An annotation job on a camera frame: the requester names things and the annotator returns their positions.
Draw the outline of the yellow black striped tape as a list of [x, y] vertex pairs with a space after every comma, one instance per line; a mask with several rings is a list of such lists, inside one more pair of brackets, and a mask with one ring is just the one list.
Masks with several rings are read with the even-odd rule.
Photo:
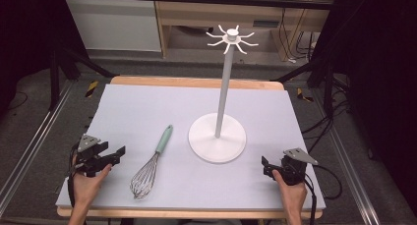
[[300, 87], [297, 87], [297, 98], [308, 101], [308, 102], [314, 102], [314, 98], [310, 97], [310, 96], [305, 96], [303, 94], [302, 88], [300, 88]]
[[94, 90], [96, 89], [98, 85], [98, 81], [93, 81], [89, 84], [89, 88], [85, 94], [85, 97], [91, 97], [92, 94], [94, 93]]

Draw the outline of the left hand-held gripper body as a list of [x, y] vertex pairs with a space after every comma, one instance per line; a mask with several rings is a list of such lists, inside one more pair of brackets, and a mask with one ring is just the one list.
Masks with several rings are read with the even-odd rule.
[[70, 157], [70, 172], [82, 172], [88, 177], [94, 177], [96, 172], [101, 171], [108, 162], [107, 156], [100, 156], [94, 153], [94, 146], [101, 143], [100, 139], [83, 135], [75, 146], [75, 152]]

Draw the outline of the white cabinet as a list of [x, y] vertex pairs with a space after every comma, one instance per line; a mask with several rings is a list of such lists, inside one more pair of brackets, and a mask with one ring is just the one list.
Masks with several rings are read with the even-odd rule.
[[133, 0], [66, 0], [86, 49], [160, 52], [154, 4]]

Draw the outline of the person's left hand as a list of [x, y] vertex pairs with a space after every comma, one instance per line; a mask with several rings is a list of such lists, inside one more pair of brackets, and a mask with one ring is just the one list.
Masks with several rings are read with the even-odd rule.
[[111, 169], [112, 165], [108, 164], [94, 177], [87, 177], [78, 172], [72, 176], [76, 208], [90, 207]]

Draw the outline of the whisk with green handle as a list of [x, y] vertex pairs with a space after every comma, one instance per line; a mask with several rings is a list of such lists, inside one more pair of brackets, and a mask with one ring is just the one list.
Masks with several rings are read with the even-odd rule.
[[169, 125], [161, 135], [153, 156], [132, 178], [130, 190], [134, 195], [134, 198], [142, 199], [150, 193], [155, 181], [158, 158], [166, 148], [172, 132], [173, 126]]

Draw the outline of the black curtain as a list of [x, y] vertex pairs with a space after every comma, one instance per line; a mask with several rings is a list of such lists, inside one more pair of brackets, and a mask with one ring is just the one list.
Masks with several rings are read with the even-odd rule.
[[19, 80], [46, 69], [52, 54], [67, 78], [78, 78], [66, 49], [88, 56], [66, 0], [0, 0], [0, 115]]
[[334, 0], [313, 59], [348, 76], [368, 141], [417, 216], [417, 0]]

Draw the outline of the wooden desk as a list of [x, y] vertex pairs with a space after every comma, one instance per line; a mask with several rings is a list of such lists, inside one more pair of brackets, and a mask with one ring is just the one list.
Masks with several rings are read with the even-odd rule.
[[[300, 0], [333, 2], [334, 0]], [[295, 56], [296, 40], [302, 32], [320, 32], [328, 18], [327, 10], [271, 8], [254, 6], [157, 2], [159, 38], [167, 53], [173, 26], [191, 28], [265, 28], [270, 31], [279, 58]]]

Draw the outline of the white hook rack stand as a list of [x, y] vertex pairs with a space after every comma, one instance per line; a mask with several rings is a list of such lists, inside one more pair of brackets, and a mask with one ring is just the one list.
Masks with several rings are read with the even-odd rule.
[[218, 42], [209, 43], [208, 46], [225, 44], [217, 112], [197, 119], [190, 127], [188, 134], [191, 149], [202, 160], [214, 164], [230, 162], [239, 157], [245, 149], [247, 142], [245, 129], [239, 121], [225, 113], [225, 106], [235, 49], [245, 54], [240, 44], [257, 46], [257, 43], [244, 41], [244, 38], [254, 35], [253, 32], [241, 35], [238, 26], [228, 30], [224, 30], [222, 26], [218, 28], [222, 35], [213, 35], [208, 32], [208, 36], [219, 38]]

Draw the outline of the metal floor rail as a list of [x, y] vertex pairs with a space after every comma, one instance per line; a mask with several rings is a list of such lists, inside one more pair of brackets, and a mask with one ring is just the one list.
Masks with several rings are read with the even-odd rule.
[[19, 161], [8, 177], [5, 185], [0, 190], [0, 218], [3, 216], [6, 208], [16, 193], [22, 179], [25, 177], [31, 163], [37, 152], [43, 144], [45, 138], [50, 132], [55, 120], [59, 116], [68, 96], [74, 86], [73, 81], [65, 81], [62, 89], [59, 91], [58, 100], [51, 110], [47, 112], [36, 132], [30, 139]]
[[332, 141], [335, 155], [339, 161], [343, 175], [349, 186], [350, 192], [356, 202], [358, 210], [365, 225], [381, 225], [379, 216], [374, 209], [368, 194], [363, 186], [335, 127], [331, 127], [329, 135]]

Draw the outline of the black metal stand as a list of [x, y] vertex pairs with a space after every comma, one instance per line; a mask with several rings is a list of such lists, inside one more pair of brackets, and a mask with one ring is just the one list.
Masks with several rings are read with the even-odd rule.
[[50, 54], [50, 106], [49, 109], [53, 110], [59, 102], [60, 99], [60, 79], [59, 79], [59, 70], [64, 72], [64, 75], [69, 80], [76, 80], [81, 74], [78, 70], [76, 63], [82, 63], [88, 68], [96, 71], [106, 78], [117, 77], [117, 74], [114, 74], [106, 69], [98, 66], [93, 63], [89, 58], [71, 50], [67, 47], [57, 47], [53, 48]]

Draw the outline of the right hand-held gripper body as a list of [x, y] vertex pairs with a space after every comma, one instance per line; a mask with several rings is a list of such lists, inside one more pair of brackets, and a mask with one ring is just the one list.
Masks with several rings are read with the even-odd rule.
[[316, 159], [302, 148], [287, 149], [283, 153], [281, 165], [276, 170], [288, 186], [294, 186], [304, 181], [308, 164], [319, 164]]

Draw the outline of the person's right hand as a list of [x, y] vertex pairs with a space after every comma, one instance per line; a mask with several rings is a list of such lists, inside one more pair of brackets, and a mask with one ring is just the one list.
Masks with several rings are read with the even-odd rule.
[[286, 215], [297, 214], [301, 216], [302, 207], [307, 195], [305, 184], [299, 183], [297, 185], [288, 186], [278, 171], [273, 170], [272, 173], [279, 186], [281, 200]]

